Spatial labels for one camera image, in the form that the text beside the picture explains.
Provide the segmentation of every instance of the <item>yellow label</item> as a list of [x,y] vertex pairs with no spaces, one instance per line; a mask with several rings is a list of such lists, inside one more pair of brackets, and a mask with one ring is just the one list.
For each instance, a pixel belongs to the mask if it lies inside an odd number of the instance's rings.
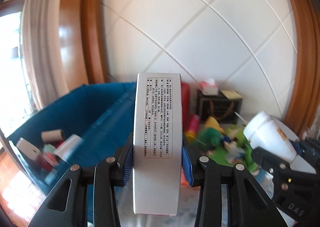
[[229,100],[238,100],[241,99],[241,95],[236,91],[228,91],[228,90],[221,90],[222,94],[226,96]]
[[286,139],[287,139],[287,136],[284,134],[284,132],[282,131],[282,129],[277,128],[277,132],[279,133],[280,137],[281,137],[283,140],[286,140]]

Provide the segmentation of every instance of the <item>green plush toy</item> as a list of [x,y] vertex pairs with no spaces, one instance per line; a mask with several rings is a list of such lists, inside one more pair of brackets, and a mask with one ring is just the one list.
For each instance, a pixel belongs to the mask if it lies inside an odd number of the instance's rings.
[[193,145],[202,151],[213,150],[220,145],[222,137],[218,130],[208,127],[198,133]]

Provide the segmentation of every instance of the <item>yellow toy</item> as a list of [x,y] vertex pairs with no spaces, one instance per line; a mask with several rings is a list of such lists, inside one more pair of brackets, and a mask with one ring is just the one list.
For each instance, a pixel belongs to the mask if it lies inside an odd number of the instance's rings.
[[224,132],[223,128],[220,127],[218,121],[214,118],[209,116],[206,120],[206,122],[204,123],[205,127],[210,127],[210,128],[214,128],[217,131],[219,131],[221,134],[225,135],[226,133]]

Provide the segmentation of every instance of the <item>window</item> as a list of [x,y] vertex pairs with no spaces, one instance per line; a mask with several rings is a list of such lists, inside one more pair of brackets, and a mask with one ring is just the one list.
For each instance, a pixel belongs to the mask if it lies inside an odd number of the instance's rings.
[[0,5],[0,127],[7,137],[36,111],[21,53],[23,0]]

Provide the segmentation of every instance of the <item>blue storage bin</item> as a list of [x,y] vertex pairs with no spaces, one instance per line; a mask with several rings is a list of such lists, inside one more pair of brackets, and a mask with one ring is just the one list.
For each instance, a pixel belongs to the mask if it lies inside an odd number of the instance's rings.
[[[73,164],[94,166],[113,155],[133,131],[136,83],[82,85],[59,98],[12,133],[8,139],[27,174],[46,195]],[[41,132],[62,129],[65,137],[76,134],[83,142],[56,173],[39,170],[14,146],[20,138],[41,149]],[[92,221],[92,186],[89,189],[88,220]]]

